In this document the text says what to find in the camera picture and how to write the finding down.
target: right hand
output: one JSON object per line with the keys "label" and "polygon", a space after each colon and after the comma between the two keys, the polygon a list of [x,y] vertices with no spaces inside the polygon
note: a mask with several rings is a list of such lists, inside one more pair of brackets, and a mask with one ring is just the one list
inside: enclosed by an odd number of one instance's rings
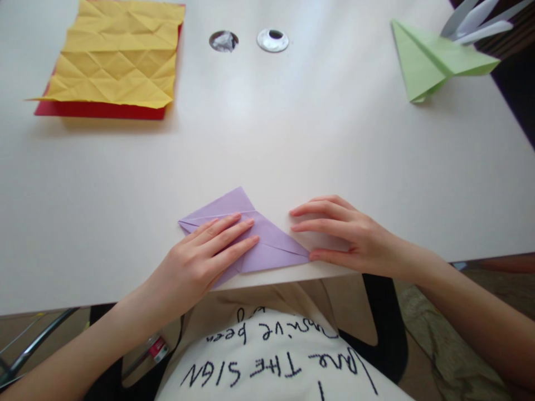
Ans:
{"label": "right hand", "polygon": [[347,252],[314,249],[309,255],[311,261],[321,260],[418,285],[424,283],[429,263],[440,260],[444,264],[433,252],[395,236],[337,195],[314,198],[290,211],[295,217],[308,213],[329,218],[302,221],[292,226],[292,231],[321,232],[349,242]]}

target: forearm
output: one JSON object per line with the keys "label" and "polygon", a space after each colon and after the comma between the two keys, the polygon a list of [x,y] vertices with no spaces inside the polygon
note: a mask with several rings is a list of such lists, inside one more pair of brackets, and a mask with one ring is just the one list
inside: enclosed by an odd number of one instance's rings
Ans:
{"label": "forearm", "polygon": [[0,400],[79,400],[113,362],[141,340],[119,309],[93,326],[11,386]]}
{"label": "forearm", "polygon": [[463,339],[504,380],[535,390],[535,322],[444,261],[427,269],[420,290]]}

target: green paper airplane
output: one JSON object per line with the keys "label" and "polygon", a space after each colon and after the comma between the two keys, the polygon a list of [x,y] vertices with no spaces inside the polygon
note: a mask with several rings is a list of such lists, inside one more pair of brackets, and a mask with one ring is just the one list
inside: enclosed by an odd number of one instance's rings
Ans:
{"label": "green paper airplane", "polygon": [[455,75],[486,75],[500,60],[392,20],[407,96],[418,103]]}

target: table surface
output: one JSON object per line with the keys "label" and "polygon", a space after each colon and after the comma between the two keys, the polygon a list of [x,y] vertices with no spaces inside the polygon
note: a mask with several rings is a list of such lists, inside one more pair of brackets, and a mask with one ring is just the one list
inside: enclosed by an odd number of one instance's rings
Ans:
{"label": "table surface", "polygon": [[[535,251],[535,154],[490,76],[407,102],[390,20],[439,32],[447,0],[187,1],[176,101],[163,121],[35,117],[77,13],[0,2],[0,315],[117,301],[243,186],[281,229],[337,193],[448,261]],[[284,31],[288,49],[256,44]],[[239,45],[208,44],[221,29]],[[308,249],[339,246],[294,235]],[[312,263],[223,288],[347,274]]]}

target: creased yellow paper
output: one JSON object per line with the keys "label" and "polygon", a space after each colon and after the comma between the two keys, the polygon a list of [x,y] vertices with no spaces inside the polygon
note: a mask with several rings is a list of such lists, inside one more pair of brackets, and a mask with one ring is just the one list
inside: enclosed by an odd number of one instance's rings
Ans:
{"label": "creased yellow paper", "polygon": [[48,91],[36,100],[164,107],[173,100],[185,10],[169,3],[80,0]]}

